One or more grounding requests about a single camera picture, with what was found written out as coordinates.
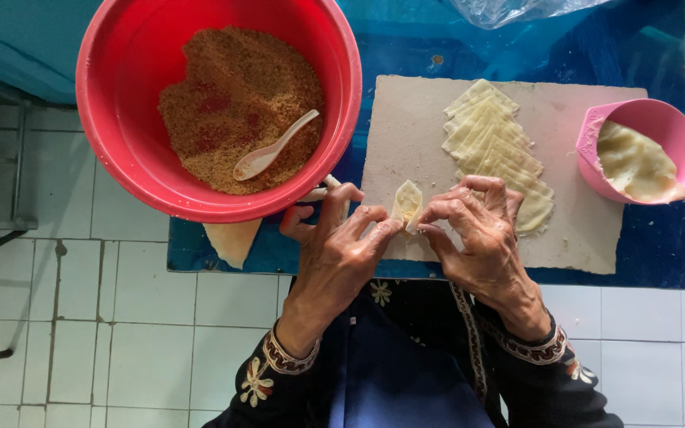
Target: stack of pastry sheets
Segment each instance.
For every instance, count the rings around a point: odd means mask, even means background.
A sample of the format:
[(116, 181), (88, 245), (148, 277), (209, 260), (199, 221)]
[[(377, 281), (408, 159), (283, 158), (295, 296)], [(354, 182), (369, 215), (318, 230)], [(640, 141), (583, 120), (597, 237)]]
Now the stack of pastry sheets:
[(538, 177), (543, 164), (533, 143), (515, 120), (520, 107), (481, 79), (444, 110), (451, 118), (444, 128), (443, 150), (456, 160), (460, 178), (467, 174), (504, 179), (508, 188), (524, 194), (517, 219), (521, 234), (546, 229), (554, 208), (554, 191)]

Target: wrinkled hand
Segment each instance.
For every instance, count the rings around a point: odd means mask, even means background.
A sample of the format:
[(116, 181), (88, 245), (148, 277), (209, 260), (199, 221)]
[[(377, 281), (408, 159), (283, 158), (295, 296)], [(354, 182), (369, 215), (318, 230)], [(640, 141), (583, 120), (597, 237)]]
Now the wrinkled hand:
[[(316, 225), (300, 222), (314, 213), (311, 206), (293, 206), (281, 222), (280, 232), (300, 242), (300, 267), (276, 335), (296, 358), (308, 355), (316, 339), (350, 305), (375, 274), (387, 243), (402, 227), (401, 222), (389, 218), (384, 206), (366, 205), (341, 224), (345, 202), (363, 198), (361, 190), (345, 183), (327, 192)], [(361, 237), (371, 222), (377, 225)]]
[[(482, 202), (472, 190), (484, 193)], [(429, 239), (446, 278), (495, 309), (509, 332), (538, 340), (551, 328), (540, 288), (517, 251), (514, 224), (522, 200), (522, 193), (507, 189), (500, 178), (467, 175), (450, 192), (433, 197), (418, 229)], [(443, 229), (430, 224), (438, 219), (447, 219), (461, 236), (462, 251)]]

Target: red plastic bowl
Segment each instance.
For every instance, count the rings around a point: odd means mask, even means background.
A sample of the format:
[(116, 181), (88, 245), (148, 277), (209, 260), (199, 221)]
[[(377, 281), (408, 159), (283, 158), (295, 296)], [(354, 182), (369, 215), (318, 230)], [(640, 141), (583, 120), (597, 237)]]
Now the red plastic bowl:
[[(292, 45), (324, 96), (321, 140), (305, 166), (245, 196), (217, 192), (182, 168), (157, 112), (160, 90), (184, 79), (181, 46), (197, 30), (227, 25)], [(361, 60), (334, 0), (105, 0), (84, 35), (75, 86), (94, 153), (132, 195), (182, 219), (246, 222), (304, 197), (343, 155), (361, 106)]]

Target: white tile floor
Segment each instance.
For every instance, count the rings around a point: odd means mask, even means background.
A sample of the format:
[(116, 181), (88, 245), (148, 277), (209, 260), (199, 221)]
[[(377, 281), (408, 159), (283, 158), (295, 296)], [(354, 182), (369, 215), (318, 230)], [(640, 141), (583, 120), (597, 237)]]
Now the white tile floor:
[[(0, 107), (1, 151), (14, 123)], [(289, 281), (166, 272), (167, 217), (109, 177), (78, 115), (37, 110), (28, 126), (24, 200), (41, 227), (0, 248), (0, 350), (15, 349), (0, 360), (0, 428), (200, 427), (228, 405)], [(685, 292), (543, 294), (608, 410), (685, 426)]]

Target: blue table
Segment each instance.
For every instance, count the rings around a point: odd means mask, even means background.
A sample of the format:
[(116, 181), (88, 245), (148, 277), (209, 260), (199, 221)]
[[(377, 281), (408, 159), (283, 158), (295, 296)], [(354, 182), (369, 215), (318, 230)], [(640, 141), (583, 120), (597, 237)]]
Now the blue table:
[[(613, 0), (605, 5), (484, 31), (448, 0), (338, 0), (361, 52), (363, 100), (353, 139), (332, 174), (360, 186), (378, 75), (646, 88), (685, 112), (683, 0)], [(443, 62), (434, 63), (434, 55)], [(299, 246), (281, 236), (282, 213), (263, 220), (245, 273), (298, 272)], [(203, 227), (170, 219), (168, 270), (240, 272), (220, 260)], [(528, 269), (539, 283), (685, 289), (685, 203), (628, 205), (616, 273)], [(378, 277), (442, 278), (439, 264), (382, 260)]]

